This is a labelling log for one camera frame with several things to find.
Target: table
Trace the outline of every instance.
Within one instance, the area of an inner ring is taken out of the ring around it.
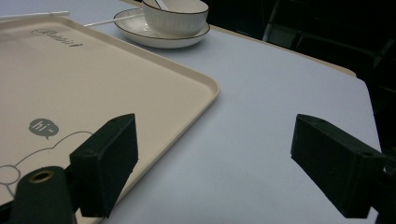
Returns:
[[[85,24],[130,7],[117,0],[4,0],[0,15],[68,10]],[[94,29],[129,41],[114,24]],[[375,210],[368,219],[344,219],[290,158],[297,114],[326,119],[380,149],[364,82],[217,29],[184,49],[140,47],[213,77],[221,93],[104,223],[375,222]]]

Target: beige tray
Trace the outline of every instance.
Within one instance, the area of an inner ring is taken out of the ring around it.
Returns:
[[[0,67],[0,204],[22,176],[66,167],[108,120],[135,113],[139,161],[123,196],[219,94],[210,77],[62,18],[2,22]]]

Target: gray speech bubble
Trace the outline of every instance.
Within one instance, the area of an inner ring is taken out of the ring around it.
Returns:
[[[29,130],[36,135],[45,136],[49,139],[50,136],[59,132],[59,127],[49,119],[35,119],[30,122]]]

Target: saucer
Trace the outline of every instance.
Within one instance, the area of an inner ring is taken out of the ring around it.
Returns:
[[[139,14],[142,14],[141,8],[133,8],[119,12],[114,16],[114,19]],[[177,38],[152,31],[146,24],[144,15],[124,21],[115,21],[114,23],[130,40],[141,45],[160,49],[177,49],[196,44],[201,41],[210,30],[209,24],[206,23],[204,28],[197,35]]]

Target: dark rim of bowl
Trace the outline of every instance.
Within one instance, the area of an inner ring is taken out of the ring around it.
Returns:
[[[170,13],[174,13],[174,14],[193,15],[193,14],[205,13],[205,12],[207,12],[207,11],[209,10],[209,7],[207,7],[206,10],[200,11],[200,12],[175,12],[175,11],[169,11],[169,10],[164,10],[164,9],[161,9],[161,8],[153,7],[153,6],[149,5],[149,4],[147,4],[147,3],[145,2],[145,0],[143,0],[142,3],[143,3],[144,5],[146,5],[146,6],[148,6],[148,7],[152,7],[152,8],[154,8],[154,9],[159,10],[159,11],[170,12]]]
[[[114,16],[113,19],[116,19],[117,16],[120,15],[121,13],[123,13],[123,12],[131,11],[131,10],[139,10],[139,9],[140,9],[140,8],[130,8],[130,9],[123,10],[123,11],[117,13],[117,14]],[[116,21],[114,22],[114,24],[116,24],[117,27],[119,27],[121,30],[123,30],[123,31],[125,31],[125,32],[127,32],[127,33],[129,33],[129,34],[139,35],[139,34],[136,34],[136,33],[133,33],[133,32],[131,32],[131,31],[128,31],[128,30],[123,29],[122,27],[120,27],[120,26],[117,24]],[[194,38],[197,38],[197,37],[200,37],[200,36],[203,36],[203,35],[206,35],[207,33],[209,33],[209,31],[210,31],[210,25],[209,25],[209,23],[206,23],[206,24],[207,24],[207,26],[208,26],[208,29],[207,29],[206,32],[204,32],[204,33],[201,34],[201,35],[195,35],[195,36],[191,36],[191,37],[161,38],[161,37],[152,37],[152,36],[146,36],[146,35],[139,35],[139,36],[142,36],[142,37],[145,37],[145,38],[150,38],[150,39],[162,39],[162,40],[185,40],[185,39],[194,39]]]

